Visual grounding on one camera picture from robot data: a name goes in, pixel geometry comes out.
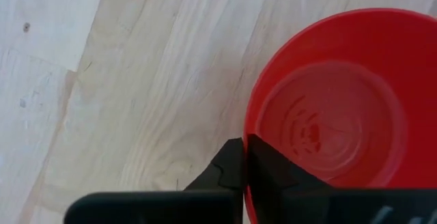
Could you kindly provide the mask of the red plastic bowl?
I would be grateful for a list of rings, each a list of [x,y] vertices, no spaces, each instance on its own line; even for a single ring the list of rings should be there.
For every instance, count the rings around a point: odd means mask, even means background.
[[[336,188],[437,190],[437,19],[342,12],[303,29],[262,70],[244,121]]]

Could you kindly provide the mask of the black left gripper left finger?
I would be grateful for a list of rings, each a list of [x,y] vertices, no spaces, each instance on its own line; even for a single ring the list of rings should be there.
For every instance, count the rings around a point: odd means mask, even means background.
[[[88,194],[64,224],[242,224],[243,169],[243,141],[230,139],[184,190]]]

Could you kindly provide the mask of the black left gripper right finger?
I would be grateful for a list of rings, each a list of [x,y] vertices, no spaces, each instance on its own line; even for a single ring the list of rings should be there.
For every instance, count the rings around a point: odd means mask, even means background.
[[[437,224],[437,190],[336,188],[249,135],[257,224]]]

